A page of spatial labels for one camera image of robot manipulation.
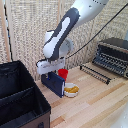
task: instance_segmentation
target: black plastic bin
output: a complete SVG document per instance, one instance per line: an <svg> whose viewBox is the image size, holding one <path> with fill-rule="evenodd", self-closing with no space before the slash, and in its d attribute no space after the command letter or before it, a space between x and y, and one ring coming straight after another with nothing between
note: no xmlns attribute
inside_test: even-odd
<svg viewBox="0 0 128 128"><path fill-rule="evenodd" d="M21 61L0 65L0 128L50 128L50 113Z"/></svg>

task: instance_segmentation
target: bowl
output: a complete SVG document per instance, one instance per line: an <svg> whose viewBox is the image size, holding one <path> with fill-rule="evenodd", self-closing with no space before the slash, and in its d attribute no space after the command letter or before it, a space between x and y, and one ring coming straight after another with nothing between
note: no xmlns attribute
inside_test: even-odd
<svg viewBox="0 0 128 128"><path fill-rule="evenodd" d="M73 88L74 86L77 86L77 85L76 84L73 84L73 83L65 83L65 87L64 88ZM68 93L68 92L64 91L64 94L67 97L75 97L75 96L77 96L78 92L76 92L76 93Z"/></svg>

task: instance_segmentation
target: wooden tabletop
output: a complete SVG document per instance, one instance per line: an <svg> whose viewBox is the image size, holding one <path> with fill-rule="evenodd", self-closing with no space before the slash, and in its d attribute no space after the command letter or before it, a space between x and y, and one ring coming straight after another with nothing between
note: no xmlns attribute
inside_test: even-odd
<svg viewBox="0 0 128 128"><path fill-rule="evenodd" d="M79 67L70 69L66 80L80 88L74 98L59 98L36 83L52 107L50 128L110 128L128 102L128 79L117 77L106 85Z"/></svg>

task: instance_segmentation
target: black cable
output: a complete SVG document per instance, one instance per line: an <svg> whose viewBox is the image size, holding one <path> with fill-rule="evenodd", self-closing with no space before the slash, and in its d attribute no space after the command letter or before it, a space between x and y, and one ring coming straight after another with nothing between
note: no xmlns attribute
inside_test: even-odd
<svg viewBox="0 0 128 128"><path fill-rule="evenodd" d="M66 59L72 57L73 55L75 55L76 53L78 53L81 49L83 49L86 45L88 45L113 19L115 19L120 12L122 12L124 10L125 7L128 6L128 3L110 20L106 23L106 25L87 43L85 44L82 48L80 48L78 51L76 51L74 54L72 54L71 56L67 57Z"/></svg>

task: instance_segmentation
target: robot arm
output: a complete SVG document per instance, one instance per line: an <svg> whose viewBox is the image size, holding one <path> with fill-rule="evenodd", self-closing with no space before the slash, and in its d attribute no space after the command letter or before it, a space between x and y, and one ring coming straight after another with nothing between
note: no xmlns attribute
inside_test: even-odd
<svg viewBox="0 0 128 128"><path fill-rule="evenodd" d="M108 0L76 0L67 11L54 31L46 33L43 48L44 56L49 61L60 58L59 48L72 29L88 22L97 16Z"/></svg>
<svg viewBox="0 0 128 128"><path fill-rule="evenodd" d="M73 43L66 38L69 32L97 16L109 0L76 0L63 16L57 28L45 34L43 53L46 60L37 63L42 75L65 66L65 56L73 50Z"/></svg>

